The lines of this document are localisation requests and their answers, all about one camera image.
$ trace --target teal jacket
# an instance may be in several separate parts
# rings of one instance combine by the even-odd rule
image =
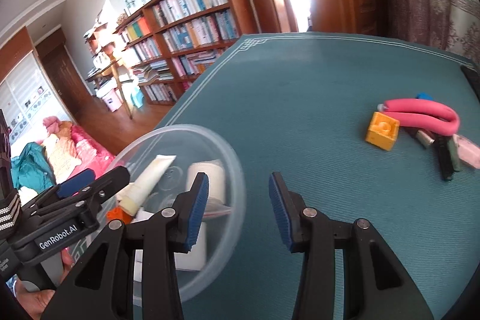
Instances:
[[[55,177],[45,156],[43,147],[28,143],[20,156],[11,159],[11,178],[14,187],[29,187],[41,193],[55,184]]]

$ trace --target pink box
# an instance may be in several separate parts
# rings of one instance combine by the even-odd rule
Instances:
[[[115,90],[111,90],[108,94],[106,94],[103,98],[103,101],[108,106],[110,111],[118,110],[122,104],[122,100],[119,98]]]

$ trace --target yellow lego block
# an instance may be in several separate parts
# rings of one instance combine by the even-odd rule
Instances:
[[[378,111],[373,115],[365,141],[389,151],[397,140],[400,121]]]

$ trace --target bookshelf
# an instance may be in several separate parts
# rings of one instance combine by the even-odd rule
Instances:
[[[170,72],[173,76],[171,80],[154,79],[139,83],[145,99],[149,104],[174,105],[176,100],[183,95],[190,84],[208,67],[209,63],[208,65],[199,65],[198,67],[192,65],[193,60],[187,59],[187,55],[195,58],[196,54],[203,56],[205,51],[213,51],[211,52],[212,56],[217,56],[232,46],[243,34],[254,34],[258,32],[249,0],[223,0],[223,3],[218,5],[214,5],[213,2],[210,2],[210,4],[204,2],[202,3],[203,7],[199,7],[200,0],[193,1],[196,3],[196,6],[193,7],[191,5],[192,2],[188,3],[189,6],[186,11],[188,15],[180,15],[179,13],[175,15],[172,12],[172,14],[169,14],[170,17],[167,18],[162,11],[160,11],[160,16],[158,10],[160,10],[160,2],[165,6],[167,2],[171,2],[171,0],[150,0],[123,21],[115,30],[115,33],[127,38],[125,39],[128,41],[125,50],[134,50],[135,56],[140,60],[138,64],[130,67],[134,73],[136,70],[147,69],[148,66],[165,60],[168,69],[158,71],[158,73]],[[143,29],[141,36],[137,38],[136,35],[140,35],[138,34],[138,25],[136,26],[137,34],[128,34],[127,31],[131,33],[134,22],[137,21],[137,23],[139,23],[139,18],[143,19]],[[203,21],[205,24],[207,24],[208,21],[209,31],[212,31],[209,35],[211,42],[202,43],[200,39],[195,39],[195,36],[198,37],[198,28],[201,29],[201,26],[199,27],[199,21],[200,23]],[[178,32],[179,29],[183,29],[183,31],[189,29],[186,41],[190,39],[190,45],[194,47],[185,47],[183,41],[180,41],[183,47],[175,44],[175,42],[178,43],[177,40],[180,38],[180,35],[172,32]],[[148,40],[149,38],[153,39],[154,44],[161,54],[160,56],[155,53],[156,50],[152,50],[151,52],[153,53],[150,54],[155,54],[155,56],[147,57],[145,56],[146,53],[144,49],[142,49],[144,53],[139,55],[139,45],[141,45],[142,48],[150,45],[151,48],[152,40]],[[188,71],[183,72],[184,70],[193,71],[193,74],[188,74]],[[156,99],[158,95],[165,97],[166,92],[168,93],[166,100]]]

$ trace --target blue object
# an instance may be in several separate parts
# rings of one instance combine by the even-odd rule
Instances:
[[[270,202],[272,203],[275,219],[277,220],[280,237],[287,249],[291,252],[293,249],[292,224],[284,200],[280,194],[280,189],[278,188],[273,175],[270,175],[270,179],[268,180],[268,194],[270,195]]]
[[[200,224],[202,223],[203,212],[208,199],[208,176],[204,175],[200,189],[198,190],[195,203],[193,204],[190,216],[188,217],[188,234],[185,240],[184,248],[190,251],[192,246],[197,242]]]
[[[139,87],[135,87],[131,92],[131,102],[139,109],[143,106],[143,93]]]
[[[57,191],[57,195],[60,198],[70,197],[71,195],[78,193],[84,187],[88,186],[94,180],[95,172],[92,169],[87,168],[61,183],[60,188]]]
[[[330,218],[371,221],[440,319],[479,263],[478,172],[446,183],[434,155],[410,137],[400,135],[390,152],[364,138],[379,102],[428,91],[479,143],[479,102],[460,65],[472,67],[431,47],[325,33],[244,35],[217,59],[159,124],[196,124],[225,138],[247,190],[235,252],[207,290],[183,303],[185,318],[291,318],[302,256],[290,255],[278,235],[267,190],[267,175],[278,170]],[[210,236],[214,225],[207,228]],[[336,263],[334,318],[341,319]]]
[[[425,100],[433,100],[433,98],[432,98],[430,95],[428,95],[428,94],[426,94],[426,93],[424,93],[424,92],[419,93],[419,94],[416,96],[416,98],[417,98],[417,99],[425,99]]]
[[[26,186],[41,193],[55,185],[52,169],[43,155],[44,147],[28,143],[20,156],[11,158],[11,179],[13,187]]]

